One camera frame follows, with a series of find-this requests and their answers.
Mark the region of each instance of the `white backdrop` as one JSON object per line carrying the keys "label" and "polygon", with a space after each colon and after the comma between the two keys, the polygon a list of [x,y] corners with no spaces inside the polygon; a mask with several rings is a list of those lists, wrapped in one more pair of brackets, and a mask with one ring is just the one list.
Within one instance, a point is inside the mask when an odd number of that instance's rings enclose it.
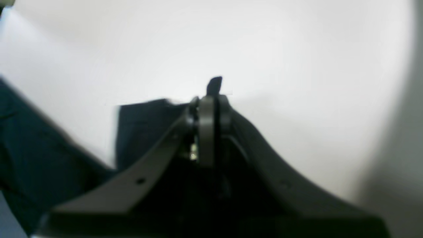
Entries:
{"label": "white backdrop", "polygon": [[0,73],[114,162],[117,106],[222,93],[306,177],[354,202],[413,52],[408,0],[17,0]]}

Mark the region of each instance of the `dark cloth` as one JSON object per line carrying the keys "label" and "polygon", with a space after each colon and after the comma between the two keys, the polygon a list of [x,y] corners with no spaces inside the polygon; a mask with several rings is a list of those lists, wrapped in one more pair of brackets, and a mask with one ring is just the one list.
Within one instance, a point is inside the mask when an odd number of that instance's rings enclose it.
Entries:
{"label": "dark cloth", "polygon": [[185,107],[165,99],[122,106],[113,171],[73,145],[0,78],[0,188],[24,231],[33,233],[44,212],[131,166]]}

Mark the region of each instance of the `white surface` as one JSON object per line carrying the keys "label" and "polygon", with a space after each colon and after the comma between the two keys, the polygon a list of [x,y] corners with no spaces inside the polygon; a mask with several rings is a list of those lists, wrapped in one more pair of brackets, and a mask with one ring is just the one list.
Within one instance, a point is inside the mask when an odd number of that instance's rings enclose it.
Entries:
{"label": "white surface", "polygon": [[19,0],[0,72],[113,164],[116,106],[222,93],[286,161],[354,201],[406,82],[408,0]]}

